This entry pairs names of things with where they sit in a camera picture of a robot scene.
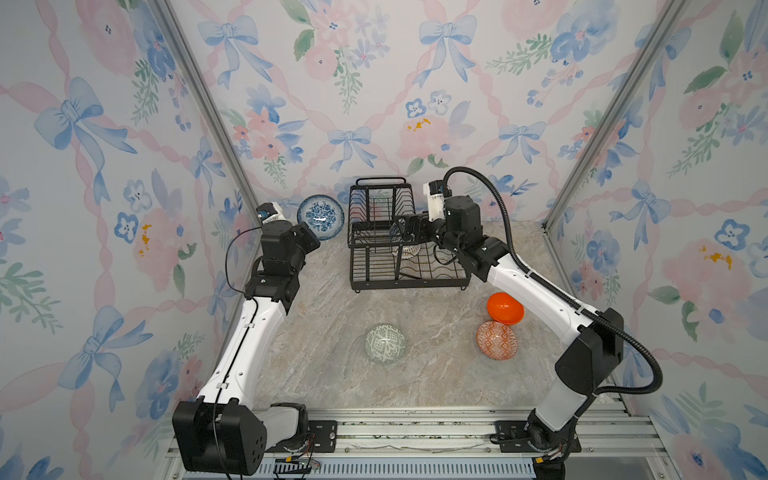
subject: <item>floral wallpaper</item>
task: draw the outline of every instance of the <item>floral wallpaper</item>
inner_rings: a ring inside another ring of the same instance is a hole
[[[768,478],[766,17],[690,3],[552,232],[581,298],[658,359],[661,391],[631,404],[685,479]],[[624,353],[617,378],[647,384]]]
[[[252,221],[143,1],[0,12],[0,479],[152,478]]]
[[[637,55],[635,25],[664,5],[171,3],[260,199],[294,216],[313,194],[344,204],[371,175],[407,177],[421,198],[421,184],[468,165],[516,220],[546,216]],[[452,188],[498,216],[482,185]]]

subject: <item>green patterned bowl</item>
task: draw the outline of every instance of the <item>green patterned bowl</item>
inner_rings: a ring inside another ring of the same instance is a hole
[[[406,338],[399,329],[385,323],[366,335],[366,353],[376,363],[394,363],[406,354]]]

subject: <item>blue floral plate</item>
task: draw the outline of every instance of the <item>blue floral plate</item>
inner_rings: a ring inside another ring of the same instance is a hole
[[[299,223],[306,222],[318,240],[330,240],[344,226],[344,210],[328,195],[313,195],[304,200],[296,214]]]

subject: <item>black dish rack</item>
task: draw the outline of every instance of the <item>black dish rack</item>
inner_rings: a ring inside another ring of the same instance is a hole
[[[364,177],[349,188],[349,283],[360,290],[469,285],[458,261],[434,242],[407,234],[415,214],[413,191],[404,177]]]

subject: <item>dish rack handle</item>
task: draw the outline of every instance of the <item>dish rack handle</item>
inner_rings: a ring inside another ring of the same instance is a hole
[[[361,177],[358,178],[355,182],[355,185],[360,185],[360,181],[369,181],[369,180],[402,180],[403,184],[408,183],[405,177]]]

